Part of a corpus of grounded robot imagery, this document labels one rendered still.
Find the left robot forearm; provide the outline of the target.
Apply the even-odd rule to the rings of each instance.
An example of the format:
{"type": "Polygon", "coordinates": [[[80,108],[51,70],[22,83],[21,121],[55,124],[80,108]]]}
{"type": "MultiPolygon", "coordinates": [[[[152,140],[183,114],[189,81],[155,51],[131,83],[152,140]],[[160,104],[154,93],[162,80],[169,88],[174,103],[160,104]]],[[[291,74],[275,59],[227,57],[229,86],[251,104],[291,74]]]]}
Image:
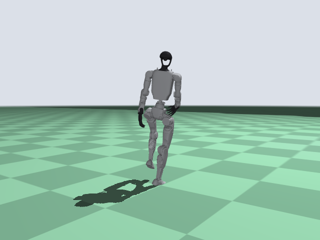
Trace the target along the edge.
{"type": "Polygon", "coordinates": [[[143,108],[143,112],[144,112],[144,107],[146,104],[147,97],[143,95],[143,92],[144,92],[144,89],[141,90],[138,112],[140,112],[140,108],[143,108]]]}

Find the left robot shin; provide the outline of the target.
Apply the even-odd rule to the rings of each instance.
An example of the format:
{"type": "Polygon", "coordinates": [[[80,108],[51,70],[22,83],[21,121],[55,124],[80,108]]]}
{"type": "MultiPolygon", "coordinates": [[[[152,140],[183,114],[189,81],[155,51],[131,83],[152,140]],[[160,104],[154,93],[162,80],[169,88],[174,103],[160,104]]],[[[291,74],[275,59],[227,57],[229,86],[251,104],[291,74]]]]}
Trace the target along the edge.
{"type": "Polygon", "coordinates": [[[154,152],[156,150],[157,140],[151,138],[151,133],[152,132],[150,132],[150,134],[149,134],[149,141],[148,141],[148,150],[149,150],[148,160],[151,160],[153,162],[153,156],[154,156],[154,152]]]}

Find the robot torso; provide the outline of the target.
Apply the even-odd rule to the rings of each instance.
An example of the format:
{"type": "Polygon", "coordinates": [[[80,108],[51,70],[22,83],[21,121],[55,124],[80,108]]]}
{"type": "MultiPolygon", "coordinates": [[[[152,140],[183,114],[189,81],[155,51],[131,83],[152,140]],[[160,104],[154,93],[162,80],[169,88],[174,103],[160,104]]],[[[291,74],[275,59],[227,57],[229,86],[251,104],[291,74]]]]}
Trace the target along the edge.
{"type": "Polygon", "coordinates": [[[163,114],[167,112],[165,102],[172,94],[174,85],[173,71],[161,71],[155,69],[152,73],[151,93],[153,99],[159,100],[151,109],[150,116],[156,120],[163,120],[163,114]]]}

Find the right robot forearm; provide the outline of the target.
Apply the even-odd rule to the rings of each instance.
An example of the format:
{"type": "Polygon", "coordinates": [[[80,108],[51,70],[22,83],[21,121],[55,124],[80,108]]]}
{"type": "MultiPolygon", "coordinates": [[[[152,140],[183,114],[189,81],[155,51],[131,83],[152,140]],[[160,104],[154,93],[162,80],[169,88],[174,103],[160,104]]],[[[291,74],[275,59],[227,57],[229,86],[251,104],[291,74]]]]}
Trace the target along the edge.
{"type": "Polygon", "coordinates": [[[178,98],[175,97],[174,100],[175,100],[175,104],[174,104],[175,108],[180,107],[181,106],[181,92],[180,92],[180,97],[178,97],[178,98]]]}

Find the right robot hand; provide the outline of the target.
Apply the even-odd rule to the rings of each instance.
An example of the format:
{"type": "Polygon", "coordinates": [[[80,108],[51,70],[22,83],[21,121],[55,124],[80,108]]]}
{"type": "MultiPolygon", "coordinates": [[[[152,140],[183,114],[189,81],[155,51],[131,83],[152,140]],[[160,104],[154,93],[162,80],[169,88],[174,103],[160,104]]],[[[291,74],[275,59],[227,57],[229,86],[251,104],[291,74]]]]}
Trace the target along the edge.
{"type": "Polygon", "coordinates": [[[174,113],[175,113],[175,112],[177,111],[177,109],[179,108],[179,106],[178,106],[177,108],[175,108],[174,105],[171,105],[171,106],[168,106],[168,107],[169,107],[169,108],[172,107],[171,109],[167,110],[167,111],[169,111],[169,112],[167,112],[167,114],[170,113],[170,114],[168,114],[168,115],[170,115],[170,116],[174,115],[174,113]],[[171,110],[171,111],[170,111],[170,110],[171,110]]]}

